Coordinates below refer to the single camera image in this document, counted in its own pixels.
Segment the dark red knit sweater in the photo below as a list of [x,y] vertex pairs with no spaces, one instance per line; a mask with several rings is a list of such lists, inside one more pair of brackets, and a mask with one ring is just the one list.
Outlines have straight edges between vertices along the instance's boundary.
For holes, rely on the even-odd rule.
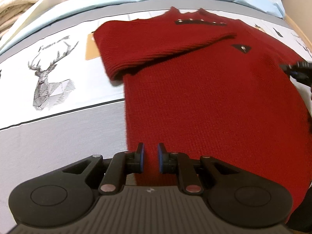
[[129,150],[145,145],[141,186],[175,184],[157,145],[209,155],[283,185],[302,203],[311,182],[311,117],[282,65],[301,56],[240,20],[176,8],[94,32],[110,80],[122,80]]

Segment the deer print bed sheet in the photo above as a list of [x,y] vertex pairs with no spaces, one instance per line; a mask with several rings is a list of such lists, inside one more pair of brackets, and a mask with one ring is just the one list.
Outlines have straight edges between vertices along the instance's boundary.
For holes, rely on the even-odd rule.
[[[93,10],[72,27],[66,24],[73,18],[53,24],[50,36],[31,35],[32,45],[9,58],[1,56],[1,233],[16,226],[8,203],[21,183],[65,167],[66,182],[83,176],[86,192],[78,200],[83,203],[99,193],[103,179],[103,169],[91,161],[136,150],[127,145],[124,83],[107,76],[94,32],[108,21],[147,20],[171,8],[181,13],[203,9],[240,20],[311,61],[295,31],[280,23],[203,6],[126,13],[118,5],[113,16],[105,9]],[[289,79],[311,117],[309,87]]]

